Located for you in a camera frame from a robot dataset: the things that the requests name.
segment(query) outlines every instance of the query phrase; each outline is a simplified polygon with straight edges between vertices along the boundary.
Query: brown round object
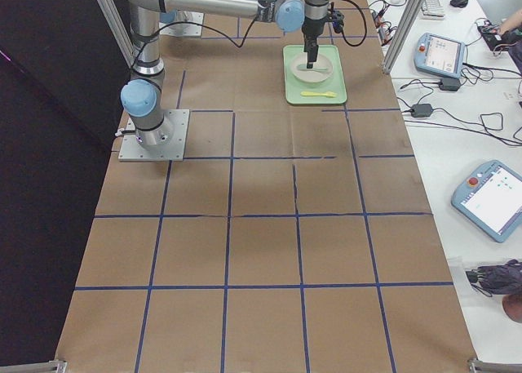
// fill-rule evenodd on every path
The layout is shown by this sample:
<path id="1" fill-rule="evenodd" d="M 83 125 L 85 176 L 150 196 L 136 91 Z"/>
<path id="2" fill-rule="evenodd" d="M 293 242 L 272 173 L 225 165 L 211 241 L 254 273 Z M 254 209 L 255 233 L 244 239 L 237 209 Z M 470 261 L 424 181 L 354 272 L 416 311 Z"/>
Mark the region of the brown round object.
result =
<path id="1" fill-rule="evenodd" d="M 506 315 L 514 322 L 522 322 L 522 294 L 505 295 L 502 307 Z"/>

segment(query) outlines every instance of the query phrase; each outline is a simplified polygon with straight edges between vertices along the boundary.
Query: green cutting board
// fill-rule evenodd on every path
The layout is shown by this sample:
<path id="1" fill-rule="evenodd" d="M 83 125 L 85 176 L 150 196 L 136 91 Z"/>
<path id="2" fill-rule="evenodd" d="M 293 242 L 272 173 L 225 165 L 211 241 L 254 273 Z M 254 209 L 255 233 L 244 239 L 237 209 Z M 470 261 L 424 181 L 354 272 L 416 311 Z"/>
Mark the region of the green cutting board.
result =
<path id="1" fill-rule="evenodd" d="M 320 45 L 319 53 L 326 56 L 332 62 L 334 71 L 332 75 L 323 82 L 308 83 L 295 77 L 290 70 L 292 60 L 303 52 L 302 45 L 287 45 L 283 48 L 283 61 L 285 65 L 285 93 L 286 100 L 295 105 L 324 105 L 324 104 L 344 104 L 347 100 L 346 86 L 344 85 L 343 68 L 339 51 L 335 45 Z M 301 91 L 333 91 L 336 97 L 329 98 L 324 96 L 303 97 Z"/>

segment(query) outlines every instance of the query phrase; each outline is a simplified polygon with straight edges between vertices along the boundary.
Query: light blue cap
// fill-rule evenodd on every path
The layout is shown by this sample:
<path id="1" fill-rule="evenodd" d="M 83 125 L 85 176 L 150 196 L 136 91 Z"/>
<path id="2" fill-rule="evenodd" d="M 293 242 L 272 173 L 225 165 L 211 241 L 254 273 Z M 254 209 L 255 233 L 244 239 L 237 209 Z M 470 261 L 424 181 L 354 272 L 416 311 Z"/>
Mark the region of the light blue cap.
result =
<path id="1" fill-rule="evenodd" d="M 173 10 L 171 12 L 160 12 L 160 22 L 163 24 L 169 24 L 170 22 L 174 22 L 176 20 L 176 16 L 178 16 L 177 10 Z"/>
<path id="2" fill-rule="evenodd" d="M 301 29 L 304 22 L 304 7 L 301 0 L 287 0 L 279 7 L 276 14 L 279 29 L 294 32 Z"/>
<path id="3" fill-rule="evenodd" d="M 147 116 L 156 106 L 157 95 L 154 86 L 143 79 L 130 81 L 122 88 L 122 104 L 135 118 Z"/>

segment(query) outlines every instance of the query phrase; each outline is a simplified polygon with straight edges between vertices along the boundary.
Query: white desk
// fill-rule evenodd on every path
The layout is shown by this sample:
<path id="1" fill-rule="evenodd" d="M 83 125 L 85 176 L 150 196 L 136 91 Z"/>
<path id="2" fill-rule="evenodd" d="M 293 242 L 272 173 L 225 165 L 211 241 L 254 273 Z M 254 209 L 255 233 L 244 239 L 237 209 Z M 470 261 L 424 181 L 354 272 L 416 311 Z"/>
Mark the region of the white desk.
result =
<path id="1" fill-rule="evenodd" d="M 414 48 L 422 34 L 435 33 L 465 43 L 473 42 L 480 36 L 475 21 L 485 15 L 476 0 L 469 0 L 464 9 L 451 7 L 449 0 L 440 2 L 445 6 L 445 20 L 418 18 L 391 71 L 397 95 L 408 104 L 416 103 L 429 90 L 420 85 L 400 90 L 401 85 L 414 78 L 435 78 L 420 73 L 414 67 Z M 403 10 L 403 7 L 390 7 L 384 19 L 397 25 Z M 517 71 L 506 52 L 494 57 L 483 40 L 469 46 L 467 61 Z M 434 108 L 445 108 L 456 117 L 468 121 L 478 122 L 481 113 L 500 112 L 504 115 L 505 127 L 501 134 L 511 138 L 513 132 L 522 127 L 522 108 L 518 104 L 517 94 L 520 80 L 509 73 L 496 72 L 495 77 L 499 79 L 479 82 L 475 86 L 465 85 L 457 93 L 436 89 L 422 102 Z M 403 110 L 407 109 L 401 102 L 400 106 Z M 405 120 L 413 118 L 405 115 Z M 434 112 L 426 121 L 464 127 L 443 112 Z M 464 269 L 522 258 L 522 229 L 516 230 L 505 243 L 498 244 L 456 211 L 450 204 L 450 198 L 468 173 L 491 159 L 499 159 L 515 171 L 522 172 L 522 149 L 509 148 L 492 138 L 465 131 L 412 123 L 406 125 L 477 357 L 485 362 L 520 364 L 522 325 L 510 320 L 502 311 L 502 297 L 489 299 L 475 292 L 466 279 Z"/>

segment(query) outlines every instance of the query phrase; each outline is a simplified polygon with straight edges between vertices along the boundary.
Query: red button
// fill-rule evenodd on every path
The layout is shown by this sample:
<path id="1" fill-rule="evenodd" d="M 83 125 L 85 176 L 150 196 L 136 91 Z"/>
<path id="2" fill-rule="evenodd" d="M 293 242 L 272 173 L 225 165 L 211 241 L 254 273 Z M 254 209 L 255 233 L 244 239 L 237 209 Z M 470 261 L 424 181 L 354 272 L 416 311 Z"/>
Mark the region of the red button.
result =
<path id="1" fill-rule="evenodd" d="M 477 179 L 476 177 L 470 177 L 470 179 L 467 181 L 467 183 L 471 187 L 474 187 L 475 185 L 477 185 L 479 183 L 479 179 Z"/>

